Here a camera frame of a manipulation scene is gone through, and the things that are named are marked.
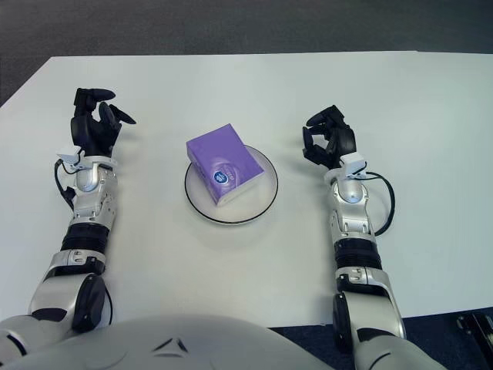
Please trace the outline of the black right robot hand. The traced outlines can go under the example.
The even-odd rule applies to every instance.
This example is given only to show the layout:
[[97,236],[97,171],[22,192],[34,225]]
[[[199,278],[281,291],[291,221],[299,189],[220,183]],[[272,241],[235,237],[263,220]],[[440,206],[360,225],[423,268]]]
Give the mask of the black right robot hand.
[[[340,158],[357,151],[354,131],[344,122],[344,115],[335,105],[312,116],[302,133],[304,158],[329,170],[340,168]],[[314,136],[323,136],[327,145],[315,144]]]

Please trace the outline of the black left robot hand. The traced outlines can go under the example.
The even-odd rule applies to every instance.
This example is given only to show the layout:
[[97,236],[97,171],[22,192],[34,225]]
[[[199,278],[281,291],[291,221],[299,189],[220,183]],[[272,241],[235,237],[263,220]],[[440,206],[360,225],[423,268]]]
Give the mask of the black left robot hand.
[[76,90],[71,134],[73,144],[79,146],[85,156],[111,158],[122,123],[136,124],[130,115],[107,103],[115,97],[116,94],[108,89]]

